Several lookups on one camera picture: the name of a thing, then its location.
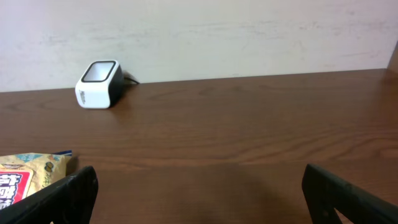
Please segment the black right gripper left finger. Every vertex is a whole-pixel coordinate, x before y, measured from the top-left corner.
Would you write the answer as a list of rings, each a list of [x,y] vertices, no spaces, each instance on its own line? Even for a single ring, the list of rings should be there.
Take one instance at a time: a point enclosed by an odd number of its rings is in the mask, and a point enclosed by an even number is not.
[[[89,223],[98,179],[86,166],[1,210],[1,223]]]

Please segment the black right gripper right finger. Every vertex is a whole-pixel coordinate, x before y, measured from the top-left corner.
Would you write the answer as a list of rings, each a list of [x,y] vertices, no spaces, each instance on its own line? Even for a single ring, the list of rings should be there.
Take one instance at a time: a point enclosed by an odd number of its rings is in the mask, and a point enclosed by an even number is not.
[[[314,164],[307,164],[302,191],[313,223],[397,223],[397,206]]]

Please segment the yellow wet wipes pack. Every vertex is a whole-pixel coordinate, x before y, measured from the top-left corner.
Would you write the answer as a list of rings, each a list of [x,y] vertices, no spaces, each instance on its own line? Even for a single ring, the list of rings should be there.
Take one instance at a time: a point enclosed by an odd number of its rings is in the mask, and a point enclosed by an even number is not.
[[[25,153],[1,157],[1,209],[64,178],[71,151]]]

